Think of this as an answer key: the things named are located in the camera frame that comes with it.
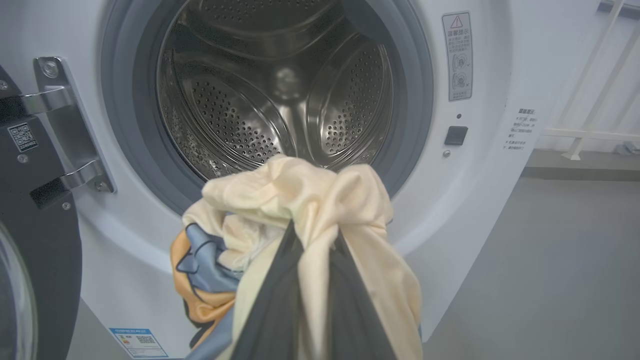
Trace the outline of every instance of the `yellow fabric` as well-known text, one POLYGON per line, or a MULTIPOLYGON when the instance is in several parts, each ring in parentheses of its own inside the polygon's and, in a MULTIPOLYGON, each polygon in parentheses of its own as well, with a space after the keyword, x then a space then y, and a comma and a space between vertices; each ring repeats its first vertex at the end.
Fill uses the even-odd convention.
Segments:
POLYGON ((235 263, 255 244, 264 244, 237 289, 234 342, 281 237, 264 241, 260 238, 264 231, 238 228, 234 224, 241 222, 225 219, 227 212, 277 229, 285 229, 290 219, 294 220, 305 249, 298 263, 306 319, 300 348, 305 351, 305 358, 327 358, 328 255, 340 226, 396 357, 422 359, 417 330, 420 286, 387 242, 386 224, 392 218, 392 207, 382 182, 369 165, 353 165, 336 174, 298 158, 275 156, 252 172, 209 181, 202 195, 203 199, 185 212, 183 222, 185 226, 197 223, 209 234, 221 236, 228 250, 220 259, 235 263))

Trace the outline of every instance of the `washing machine door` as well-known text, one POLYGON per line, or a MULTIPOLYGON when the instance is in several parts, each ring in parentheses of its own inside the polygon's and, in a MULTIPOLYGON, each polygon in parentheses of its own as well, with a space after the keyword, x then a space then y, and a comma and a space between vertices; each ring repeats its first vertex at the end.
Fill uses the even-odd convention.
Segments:
POLYGON ((0 67, 1 360, 64 360, 76 324, 82 253, 71 177, 30 114, 47 99, 21 95, 0 67))

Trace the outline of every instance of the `white railing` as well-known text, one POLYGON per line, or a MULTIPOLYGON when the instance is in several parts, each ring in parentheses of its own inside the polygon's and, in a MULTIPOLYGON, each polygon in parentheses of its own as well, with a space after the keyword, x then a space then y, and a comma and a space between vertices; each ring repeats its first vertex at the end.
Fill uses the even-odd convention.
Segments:
MULTIPOLYGON (((598 139, 598 140, 614 140, 618 142, 640 142, 640 119, 637 119, 635 127, 633 128, 631 133, 618 133, 618 132, 607 132, 607 131, 596 131, 594 130, 594 125, 596 124, 597 119, 601 119, 601 110, 603 104, 607 102, 609 97, 611 96, 611 87, 616 82, 620 75, 620 70, 627 62, 629 54, 633 51, 634 47, 638 43, 638 38, 640 37, 640 20, 636 21, 636 25, 634 27, 633 33, 631 37, 627 41, 620 57, 616 61, 613 70, 609 74, 607 81, 604 86, 599 90, 598 97, 596 101, 593 103, 591 110, 589 111, 586 118, 583 120, 580 129, 568 129, 565 128, 566 118, 570 111, 576 105, 576 100, 578 98, 578 94, 581 93, 581 90, 586 85, 585 80, 588 79, 589 71, 591 70, 595 60, 598 58, 603 51, 604 44, 607 41, 607 37, 613 28, 614 23, 618 18, 618 14, 624 5, 624 0, 616 0, 613 4, 613 8, 611 9, 611 13, 607 17, 606 27, 600 33, 598 40, 596 41, 589 58, 580 74, 578 82, 571 92, 571 96, 569 100, 566 102, 560 117, 557 121, 556 127, 554 128, 546 128, 543 130, 542 135, 547 136, 562 136, 573 138, 573 143, 571 144, 569 150, 563 154, 564 157, 569 158, 571 160, 580 160, 580 151, 584 145, 584 142, 587 139, 598 139)), ((632 81, 637 81, 637 86, 635 86, 633 92, 629 94, 629 98, 624 104, 620 115, 614 120, 612 129, 617 129, 622 120, 629 115, 629 112, 634 108, 634 105, 640 99, 640 79, 631 79, 632 81)))

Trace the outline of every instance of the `warning label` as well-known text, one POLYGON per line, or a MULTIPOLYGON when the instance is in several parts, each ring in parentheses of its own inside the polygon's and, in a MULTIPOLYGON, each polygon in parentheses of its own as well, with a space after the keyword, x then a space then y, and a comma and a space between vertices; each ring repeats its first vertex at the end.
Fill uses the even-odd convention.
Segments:
POLYGON ((473 49, 469 13, 443 15, 442 27, 449 63, 449 101, 469 99, 473 87, 473 49))

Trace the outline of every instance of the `gray floor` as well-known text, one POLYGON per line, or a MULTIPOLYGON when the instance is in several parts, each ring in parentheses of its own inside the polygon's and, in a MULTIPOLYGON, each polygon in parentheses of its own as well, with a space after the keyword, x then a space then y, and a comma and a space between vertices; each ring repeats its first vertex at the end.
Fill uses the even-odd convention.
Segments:
POLYGON ((640 359, 640 183, 521 179, 425 359, 640 359))

